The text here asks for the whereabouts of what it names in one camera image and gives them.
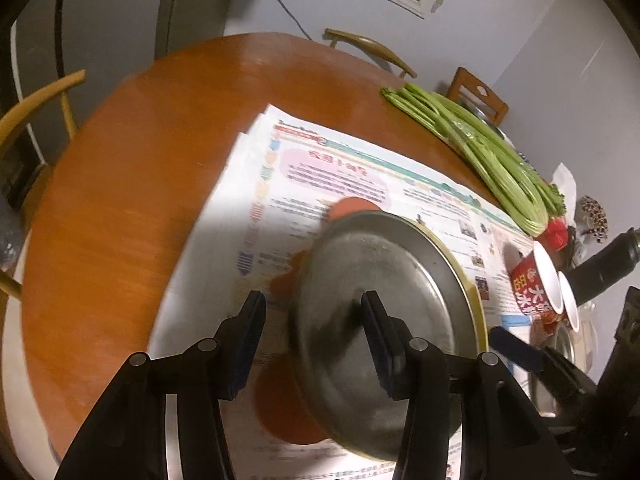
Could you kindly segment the large steel bowl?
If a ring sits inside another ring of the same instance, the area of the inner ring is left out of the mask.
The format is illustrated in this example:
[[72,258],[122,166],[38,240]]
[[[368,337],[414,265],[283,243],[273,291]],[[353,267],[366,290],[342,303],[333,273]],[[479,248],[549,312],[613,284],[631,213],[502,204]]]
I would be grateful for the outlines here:
[[572,369],[575,350],[570,330],[560,323],[539,349],[544,354],[544,369],[541,378],[529,374],[530,395],[541,414],[556,416],[570,410],[580,395]]

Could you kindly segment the shallow steel plate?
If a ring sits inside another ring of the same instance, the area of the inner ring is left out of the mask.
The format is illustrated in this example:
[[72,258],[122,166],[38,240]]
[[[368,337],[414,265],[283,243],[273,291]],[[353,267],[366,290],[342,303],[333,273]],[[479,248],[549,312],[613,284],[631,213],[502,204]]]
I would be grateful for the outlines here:
[[475,358],[487,347],[477,296],[436,236],[368,210],[331,221],[299,271],[290,315],[297,387],[349,451],[396,460],[408,411],[408,344]]

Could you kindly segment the orange plastic plate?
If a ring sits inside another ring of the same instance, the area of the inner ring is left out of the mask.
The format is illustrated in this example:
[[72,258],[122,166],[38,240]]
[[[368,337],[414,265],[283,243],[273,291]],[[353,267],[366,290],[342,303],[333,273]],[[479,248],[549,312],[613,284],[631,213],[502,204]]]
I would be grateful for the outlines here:
[[[364,198],[342,198],[330,207],[326,223],[365,210],[381,208]],[[291,300],[297,273],[305,258],[306,252],[298,252],[291,257],[291,269],[270,281],[270,294],[279,304],[287,306]],[[326,432],[310,416],[300,398],[291,359],[287,353],[272,358],[259,372],[254,393],[254,408],[265,430],[284,442],[310,445],[328,438]]]

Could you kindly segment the yellow shell shaped plate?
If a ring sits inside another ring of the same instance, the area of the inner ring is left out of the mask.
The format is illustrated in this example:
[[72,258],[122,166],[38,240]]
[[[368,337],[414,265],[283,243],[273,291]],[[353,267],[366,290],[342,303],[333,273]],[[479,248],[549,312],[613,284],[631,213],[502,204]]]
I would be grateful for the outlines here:
[[466,276],[462,266],[460,266],[460,263],[458,263],[457,259],[454,258],[454,254],[450,252],[446,245],[432,231],[427,229],[425,226],[422,226],[419,222],[410,220],[410,223],[421,230],[422,233],[439,248],[450,263],[450,266],[454,269],[454,272],[457,273],[457,276],[465,289],[466,296],[468,296],[469,299],[472,317],[474,320],[478,351],[488,351],[488,328],[482,300],[480,300],[480,292],[478,291],[477,286]]

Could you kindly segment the instant noodle cup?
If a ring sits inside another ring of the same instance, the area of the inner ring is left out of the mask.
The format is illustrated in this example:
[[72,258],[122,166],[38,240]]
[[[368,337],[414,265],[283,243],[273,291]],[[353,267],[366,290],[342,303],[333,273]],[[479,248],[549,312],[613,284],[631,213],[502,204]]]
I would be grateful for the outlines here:
[[563,312],[559,273],[548,252],[539,242],[510,271],[510,281],[516,304],[530,316]]
[[542,318],[542,327],[547,334],[552,334],[556,326],[564,322],[574,333],[580,330],[578,307],[573,289],[566,275],[559,271],[559,284],[562,296],[563,311],[561,314],[549,313]]

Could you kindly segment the black thermos bottle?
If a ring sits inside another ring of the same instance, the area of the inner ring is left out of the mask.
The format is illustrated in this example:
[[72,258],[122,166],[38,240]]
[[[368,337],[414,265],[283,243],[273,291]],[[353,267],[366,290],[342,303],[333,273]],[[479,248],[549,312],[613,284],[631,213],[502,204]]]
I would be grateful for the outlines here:
[[631,274],[638,263],[639,231],[629,229],[566,274],[576,304],[581,306],[601,295]]

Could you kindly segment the red tissue box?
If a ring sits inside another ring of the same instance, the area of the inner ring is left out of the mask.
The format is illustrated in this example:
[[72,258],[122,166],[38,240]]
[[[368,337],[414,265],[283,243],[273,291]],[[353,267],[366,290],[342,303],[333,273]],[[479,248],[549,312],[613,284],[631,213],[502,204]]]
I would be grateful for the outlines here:
[[537,237],[547,252],[559,252],[568,244],[568,227],[562,217],[550,218],[546,229]]

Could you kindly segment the celery bunch rear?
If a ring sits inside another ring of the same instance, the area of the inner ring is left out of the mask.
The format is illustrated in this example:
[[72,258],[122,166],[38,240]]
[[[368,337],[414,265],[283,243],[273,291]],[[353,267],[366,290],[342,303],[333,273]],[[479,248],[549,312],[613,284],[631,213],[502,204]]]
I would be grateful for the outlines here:
[[465,146],[480,163],[478,172],[488,174],[487,185],[498,188],[496,196],[514,219],[545,224],[550,218],[566,213],[565,198],[558,187],[544,180],[494,130],[454,101],[435,92],[430,92],[428,97],[457,134],[464,137]]

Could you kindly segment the celery bunch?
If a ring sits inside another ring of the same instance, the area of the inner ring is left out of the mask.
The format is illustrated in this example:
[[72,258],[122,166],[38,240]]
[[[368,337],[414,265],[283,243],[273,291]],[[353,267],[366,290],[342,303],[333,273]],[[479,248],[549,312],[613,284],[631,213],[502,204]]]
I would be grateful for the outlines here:
[[544,180],[494,130],[454,101],[435,92],[430,92],[428,97],[457,134],[464,137],[465,146],[480,163],[478,172],[488,174],[487,185],[498,188],[496,196],[514,219],[545,224],[550,218],[566,213],[565,198],[558,187]]
[[464,158],[526,234],[537,237],[547,229],[551,210],[539,180],[488,125],[454,101],[416,84],[383,88],[381,94]]

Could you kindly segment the newspaper mat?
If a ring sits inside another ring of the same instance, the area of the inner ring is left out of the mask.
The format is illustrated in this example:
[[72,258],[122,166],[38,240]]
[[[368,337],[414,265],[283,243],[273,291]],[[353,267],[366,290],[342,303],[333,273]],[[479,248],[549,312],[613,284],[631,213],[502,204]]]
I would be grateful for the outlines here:
[[420,162],[268,107],[236,138],[194,224],[158,309],[150,355],[172,356],[215,333],[258,289],[268,301],[252,367],[258,376],[288,348],[288,309],[274,281],[345,197],[433,232],[477,287],[486,322],[528,335],[508,272],[533,242],[504,212]]

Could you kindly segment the celery bunch front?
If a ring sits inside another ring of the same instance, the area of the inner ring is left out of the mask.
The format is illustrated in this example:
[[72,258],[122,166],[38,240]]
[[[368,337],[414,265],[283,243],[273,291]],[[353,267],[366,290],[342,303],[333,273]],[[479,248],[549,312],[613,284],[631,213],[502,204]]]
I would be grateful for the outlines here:
[[381,94],[464,158],[526,234],[537,237],[547,229],[551,210],[539,180],[488,125],[454,101],[416,84],[383,88]]

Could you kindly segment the small steel bowl far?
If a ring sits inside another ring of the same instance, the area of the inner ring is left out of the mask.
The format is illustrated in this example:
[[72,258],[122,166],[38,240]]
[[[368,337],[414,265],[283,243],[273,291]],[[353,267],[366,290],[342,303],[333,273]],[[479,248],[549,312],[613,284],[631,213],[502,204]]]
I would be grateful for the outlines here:
[[495,125],[489,118],[488,116],[482,112],[479,108],[473,106],[472,107],[472,114],[475,115],[479,120],[481,120],[482,122],[484,122],[486,125],[488,125],[489,128],[491,128],[492,130],[495,131],[495,133],[498,134],[498,136],[500,136],[500,138],[502,140],[505,140],[506,142],[510,143],[511,140],[506,136],[506,134],[497,126]]

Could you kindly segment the wooden slat back chair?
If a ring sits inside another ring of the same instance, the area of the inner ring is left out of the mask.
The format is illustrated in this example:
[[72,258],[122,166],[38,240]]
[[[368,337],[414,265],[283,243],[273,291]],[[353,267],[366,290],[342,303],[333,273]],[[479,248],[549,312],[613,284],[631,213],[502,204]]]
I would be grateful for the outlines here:
[[457,68],[446,97],[454,102],[459,102],[462,98],[471,101],[497,126],[509,111],[508,104],[488,84],[462,66]]

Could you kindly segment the curved wooden chair far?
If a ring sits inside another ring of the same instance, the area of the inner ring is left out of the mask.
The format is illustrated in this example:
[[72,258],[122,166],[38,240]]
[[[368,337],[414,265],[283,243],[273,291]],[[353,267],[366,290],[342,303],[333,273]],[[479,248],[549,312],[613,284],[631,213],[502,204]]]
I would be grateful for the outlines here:
[[404,62],[395,52],[376,40],[333,28],[326,28],[323,36],[330,40],[330,47],[333,49],[336,48],[339,42],[346,42],[346,44],[351,44],[353,47],[356,47],[367,54],[373,55],[382,61],[398,67],[400,69],[400,78],[409,76],[416,79],[416,76],[418,76],[416,71]]

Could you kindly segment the grey refrigerator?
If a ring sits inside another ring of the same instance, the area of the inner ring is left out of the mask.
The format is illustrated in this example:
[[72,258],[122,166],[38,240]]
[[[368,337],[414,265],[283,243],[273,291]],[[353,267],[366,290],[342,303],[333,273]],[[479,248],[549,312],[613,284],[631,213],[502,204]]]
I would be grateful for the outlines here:
[[17,99],[85,70],[85,84],[70,97],[83,122],[128,76],[221,36],[230,2],[29,0],[1,37],[1,76]]

